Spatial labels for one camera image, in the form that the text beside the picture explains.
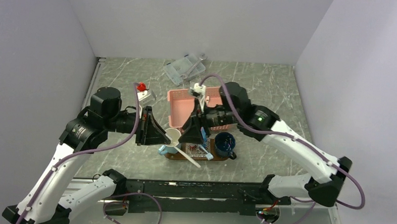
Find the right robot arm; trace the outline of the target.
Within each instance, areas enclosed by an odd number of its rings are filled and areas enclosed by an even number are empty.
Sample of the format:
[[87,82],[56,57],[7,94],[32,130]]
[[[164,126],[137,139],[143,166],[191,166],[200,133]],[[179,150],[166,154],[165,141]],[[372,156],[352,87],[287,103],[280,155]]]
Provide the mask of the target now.
[[209,134],[212,127],[237,124],[244,135],[282,151],[307,171],[298,176],[266,176],[259,189],[264,203],[290,196],[311,198],[327,207],[337,202],[345,173],[352,166],[350,159],[331,156],[312,145],[272,110],[252,104],[246,89],[236,82],[219,88],[222,104],[214,107],[205,104],[204,85],[195,84],[188,93],[194,97],[194,106],[182,127],[180,143],[202,144],[203,133]]

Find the pink plastic basket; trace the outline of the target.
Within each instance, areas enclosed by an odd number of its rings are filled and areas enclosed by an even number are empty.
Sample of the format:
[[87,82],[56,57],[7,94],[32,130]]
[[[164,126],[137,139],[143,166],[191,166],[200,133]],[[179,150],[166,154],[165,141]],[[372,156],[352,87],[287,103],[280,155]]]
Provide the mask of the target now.
[[[217,86],[206,88],[206,97],[210,97],[208,107],[222,105],[219,88]],[[183,133],[182,126],[194,109],[194,97],[188,94],[188,89],[177,89],[169,90],[167,99],[170,104],[169,126]]]

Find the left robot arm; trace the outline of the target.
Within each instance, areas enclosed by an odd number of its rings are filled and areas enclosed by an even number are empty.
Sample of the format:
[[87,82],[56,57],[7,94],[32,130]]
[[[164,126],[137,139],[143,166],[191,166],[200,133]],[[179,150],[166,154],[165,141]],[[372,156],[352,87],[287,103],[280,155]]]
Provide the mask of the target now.
[[97,201],[122,198],[127,192],[126,178],[107,170],[91,184],[65,196],[77,171],[110,132],[135,138],[138,145],[170,144],[171,137],[155,121],[150,106],[135,106],[129,113],[122,108],[120,91],[100,88],[62,132],[55,153],[29,194],[18,204],[6,207],[3,218],[11,224],[69,224],[80,212]]

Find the blue toothpaste tube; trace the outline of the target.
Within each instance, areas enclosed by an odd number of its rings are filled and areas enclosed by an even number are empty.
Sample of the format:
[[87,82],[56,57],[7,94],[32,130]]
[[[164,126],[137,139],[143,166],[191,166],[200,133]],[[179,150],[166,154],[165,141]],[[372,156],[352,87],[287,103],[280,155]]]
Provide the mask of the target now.
[[209,140],[209,138],[208,138],[208,136],[207,136],[207,134],[206,134],[206,132],[205,132],[203,127],[201,127],[201,135],[203,137],[203,143],[201,144],[201,146],[204,149],[207,149],[208,146],[210,145],[210,140]]

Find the light blue toothbrush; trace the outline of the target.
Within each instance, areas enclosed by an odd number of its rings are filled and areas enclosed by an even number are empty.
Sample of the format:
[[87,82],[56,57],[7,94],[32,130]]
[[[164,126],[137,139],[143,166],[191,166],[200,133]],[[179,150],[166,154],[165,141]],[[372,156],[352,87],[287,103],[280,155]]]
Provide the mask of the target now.
[[205,153],[204,157],[207,160],[212,160],[214,158],[214,156],[209,151],[207,151],[207,149],[204,147],[204,145],[200,144],[200,145],[198,145],[198,147],[200,150],[202,150]]

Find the white toothbrush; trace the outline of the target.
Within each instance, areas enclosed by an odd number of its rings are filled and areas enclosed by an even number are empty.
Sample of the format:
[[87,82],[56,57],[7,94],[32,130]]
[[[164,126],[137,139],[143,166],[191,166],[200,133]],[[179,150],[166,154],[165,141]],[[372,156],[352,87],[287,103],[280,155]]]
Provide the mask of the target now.
[[181,136],[181,133],[179,131],[173,131],[171,129],[166,130],[167,138],[170,140],[170,144],[166,144],[166,146],[173,147],[176,149],[184,158],[189,160],[194,166],[200,168],[201,166],[199,165],[198,162],[196,162],[194,159],[192,159],[190,156],[188,156],[184,151],[182,151],[180,148],[177,147],[179,144],[179,137]]

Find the light blue mug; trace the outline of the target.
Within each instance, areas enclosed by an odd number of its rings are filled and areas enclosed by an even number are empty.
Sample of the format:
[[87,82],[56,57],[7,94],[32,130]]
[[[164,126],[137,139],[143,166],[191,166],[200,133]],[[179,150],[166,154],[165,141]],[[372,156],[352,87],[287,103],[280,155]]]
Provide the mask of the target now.
[[158,150],[158,154],[176,154],[178,152],[176,148],[180,148],[179,138],[181,132],[176,128],[167,128],[165,132],[170,140],[170,144],[162,145]]

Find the white toothpaste tube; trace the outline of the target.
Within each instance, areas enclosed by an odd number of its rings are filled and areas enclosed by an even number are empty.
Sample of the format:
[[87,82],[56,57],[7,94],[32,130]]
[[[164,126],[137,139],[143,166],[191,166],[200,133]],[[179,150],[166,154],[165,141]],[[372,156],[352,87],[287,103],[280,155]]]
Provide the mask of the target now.
[[198,145],[195,145],[195,144],[190,144],[190,145],[188,146],[189,151],[192,151],[192,152],[197,151],[198,148],[199,148],[199,146],[198,146]]

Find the clear acrylic toothbrush holder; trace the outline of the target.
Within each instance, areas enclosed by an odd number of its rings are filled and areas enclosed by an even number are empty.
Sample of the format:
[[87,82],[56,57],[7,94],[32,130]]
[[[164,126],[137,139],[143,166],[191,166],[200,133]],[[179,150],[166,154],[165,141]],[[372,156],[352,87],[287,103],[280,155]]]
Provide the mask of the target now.
[[198,150],[195,151],[195,152],[189,151],[188,146],[189,146],[190,144],[192,144],[192,143],[186,143],[186,144],[183,145],[183,148],[185,149],[185,153],[186,153],[186,154],[188,154],[188,155],[191,156],[191,157],[203,157],[203,158],[205,158],[205,157],[204,157],[205,153],[204,153],[202,150],[200,150],[199,148],[198,148]]

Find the dark blue mug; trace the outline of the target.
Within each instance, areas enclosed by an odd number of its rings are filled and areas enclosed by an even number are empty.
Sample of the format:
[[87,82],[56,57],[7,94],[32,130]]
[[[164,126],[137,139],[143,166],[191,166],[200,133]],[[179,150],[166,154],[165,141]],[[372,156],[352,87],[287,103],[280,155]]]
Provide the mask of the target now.
[[235,138],[232,134],[227,132],[221,132],[214,138],[215,152],[218,157],[226,157],[232,160],[236,159],[235,149]]

